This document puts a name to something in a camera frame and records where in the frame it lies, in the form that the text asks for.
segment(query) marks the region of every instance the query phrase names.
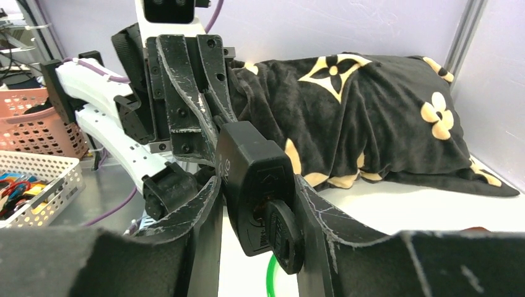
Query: lavender wall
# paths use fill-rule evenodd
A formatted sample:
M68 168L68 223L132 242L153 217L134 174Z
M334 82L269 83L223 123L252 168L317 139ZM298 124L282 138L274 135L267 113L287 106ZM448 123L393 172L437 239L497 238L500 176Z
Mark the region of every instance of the lavender wall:
M525 2L488 1L453 95L472 154L525 191Z
M121 72L110 37L136 22L133 0L40 0L67 55L99 50ZM225 0L212 33L238 59L341 51L424 54L444 63L466 0ZM206 24L213 7L200 9Z
M7 14L19 14L20 8L15 0L0 1L0 8L3 8Z

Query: screw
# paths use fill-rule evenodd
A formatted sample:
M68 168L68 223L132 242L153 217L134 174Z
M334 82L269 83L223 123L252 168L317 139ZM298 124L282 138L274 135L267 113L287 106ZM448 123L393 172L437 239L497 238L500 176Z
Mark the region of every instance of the screw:
M177 113L179 114L179 116L180 116L181 118L185 118L186 115L187 115L186 111L185 111L184 109L182 109L182 108L179 108L179 109L177 110Z
M217 45L217 43L215 42L215 40L213 40L213 39L208 40L208 46L209 46L209 47L214 48L215 45Z
M184 151L185 153L189 153L190 151L189 145L187 144L183 144L181 148L182 148L182 151Z

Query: white mount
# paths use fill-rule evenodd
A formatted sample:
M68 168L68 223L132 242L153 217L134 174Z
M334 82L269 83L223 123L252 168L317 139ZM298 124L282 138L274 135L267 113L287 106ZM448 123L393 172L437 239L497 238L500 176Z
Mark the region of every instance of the white mount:
M109 75L116 75L94 59L82 60L89 61ZM79 127L117 159L142 193L142 177L153 176L163 170L168 160L151 154L122 130L113 98L131 94L131 88L127 84L109 81L105 76L74 62L64 63L56 69L56 73L66 94L88 103L84 109L75 112Z

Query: flower pattern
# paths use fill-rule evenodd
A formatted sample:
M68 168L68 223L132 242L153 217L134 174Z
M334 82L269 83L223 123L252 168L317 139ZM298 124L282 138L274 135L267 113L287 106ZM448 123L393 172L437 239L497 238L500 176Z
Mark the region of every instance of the flower pattern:
M432 125L432 135L440 140L448 140L451 137L450 129L454 127L454 116L452 111L446 109L443 94L434 92L432 104L425 102L421 107L421 117Z
M486 173L485 171L482 171L482 168L478 164L476 164L472 158L470 160L472 162L471 170L474 171L475 174L479 174L483 176L487 180L487 183L489 185L495 186L495 187L501 187L501 181L499 179Z
M318 84L328 90L341 103L343 86L350 75L370 61L356 54L338 54L319 57L312 70L300 82Z

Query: pillow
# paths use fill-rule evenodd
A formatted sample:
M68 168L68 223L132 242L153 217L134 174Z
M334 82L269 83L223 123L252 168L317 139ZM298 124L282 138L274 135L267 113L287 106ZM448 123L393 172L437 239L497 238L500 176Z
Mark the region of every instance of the pillow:
M454 110L454 77L427 57L333 56L228 69L230 99L317 190L376 183L486 196L519 192L471 158Z

